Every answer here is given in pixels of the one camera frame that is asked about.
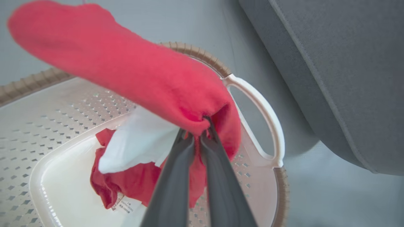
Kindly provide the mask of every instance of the basket handle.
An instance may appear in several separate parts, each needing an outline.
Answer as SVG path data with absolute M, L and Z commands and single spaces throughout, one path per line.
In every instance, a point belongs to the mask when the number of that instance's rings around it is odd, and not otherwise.
M 253 141 L 258 153 L 252 153 L 247 151 L 250 156 L 251 161 L 256 166 L 268 166 L 270 168 L 280 168 L 283 166 L 283 157 L 285 156 L 285 138 L 283 135 L 282 127 L 268 101 L 262 96 L 262 94 L 257 91 L 251 84 L 247 83 L 245 80 L 234 76 L 233 74 L 228 75 L 223 79 L 223 83 L 226 87 L 233 86 L 241 90 L 260 110 L 261 114 L 264 116 L 267 125 L 272 133 L 272 140 L 274 141 L 274 155 L 271 156 L 264 152 L 257 139 L 255 138 L 253 132 L 244 119 L 240 110 L 240 119 L 244 125 L 249 137 Z

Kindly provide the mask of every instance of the laundry basket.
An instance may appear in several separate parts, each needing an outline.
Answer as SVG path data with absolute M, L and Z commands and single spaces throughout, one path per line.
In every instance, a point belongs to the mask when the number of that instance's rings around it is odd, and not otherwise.
M 176 42 L 162 45 L 206 64 L 226 86 L 244 90 L 261 110 L 273 134 L 274 157 L 262 151 L 240 113 L 242 144 L 231 164 L 258 225 L 284 226 L 288 209 L 284 141 L 279 122 L 271 120 L 274 113 L 268 113 L 271 107 L 205 50 Z M 136 226 L 140 220 L 105 210 L 89 183 L 98 147 L 95 134 L 116 128 L 127 113 L 136 111 L 136 104 L 49 69 L 0 87 L 0 105 L 1 227 Z M 206 199 L 204 193 L 190 209 L 189 226 L 209 226 Z

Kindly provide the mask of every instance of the gray upholstered furniture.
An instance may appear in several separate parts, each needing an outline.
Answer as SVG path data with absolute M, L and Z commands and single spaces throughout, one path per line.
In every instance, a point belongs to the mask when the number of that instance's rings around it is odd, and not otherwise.
M 321 141 L 404 175 L 404 2 L 239 2 Z

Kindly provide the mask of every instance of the floor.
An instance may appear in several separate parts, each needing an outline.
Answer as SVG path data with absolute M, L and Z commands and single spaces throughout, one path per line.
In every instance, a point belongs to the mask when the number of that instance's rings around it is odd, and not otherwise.
M 24 2 L 0 3 L 1 85 L 49 68 L 19 48 L 7 32 L 7 18 Z M 81 0 L 59 2 L 81 4 Z M 89 2 L 110 10 L 117 22 L 150 41 L 204 48 L 264 95 L 285 133 L 288 226 L 404 226 L 403 177 L 371 174 L 343 161 L 319 142 L 236 0 Z M 270 132 L 259 111 L 242 94 L 234 92 L 234 96 L 264 150 L 273 152 Z

